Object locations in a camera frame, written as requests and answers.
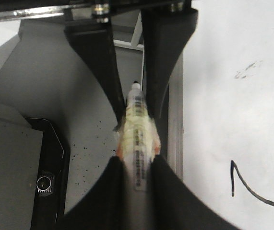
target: black ink stroke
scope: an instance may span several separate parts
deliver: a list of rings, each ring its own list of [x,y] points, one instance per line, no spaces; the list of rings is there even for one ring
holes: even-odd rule
[[[234,182],[234,169],[236,170],[237,172],[237,175],[238,177],[240,178],[241,182],[243,183],[243,185],[247,188],[247,190],[253,195],[255,196],[257,199],[259,199],[260,201],[268,204],[268,205],[271,205],[271,206],[274,206],[274,202],[273,201],[270,201],[270,200],[267,200],[263,197],[261,197],[260,195],[256,194],[248,185],[247,183],[244,181],[244,179],[242,178],[239,170],[238,170],[238,167],[237,165],[235,164],[234,161],[231,161],[231,181],[232,181],[232,196],[235,195],[235,182]]]

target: handwritten number 2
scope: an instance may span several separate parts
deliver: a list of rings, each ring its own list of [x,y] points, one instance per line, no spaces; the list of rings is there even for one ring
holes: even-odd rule
[[[253,195],[255,196],[257,199],[259,199],[260,201],[268,204],[268,205],[271,205],[271,206],[274,206],[274,202],[273,201],[270,201],[270,200],[267,200],[263,197],[261,197],[260,195],[256,194],[248,185],[247,183],[244,181],[244,179],[242,178],[239,170],[238,170],[238,167],[237,165],[235,164],[234,161],[231,161],[231,181],[232,181],[232,196],[235,195],[235,183],[234,183],[234,169],[236,170],[237,172],[237,175],[238,177],[240,178],[241,182],[243,183],[243,185],[247,188],[247,190]]]

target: round button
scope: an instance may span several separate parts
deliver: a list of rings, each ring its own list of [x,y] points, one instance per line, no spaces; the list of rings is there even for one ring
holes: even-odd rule
[[[38,190],[46,191],[51,187],[51,180],[47,176],[42,176],[38,179],[36,183]]]

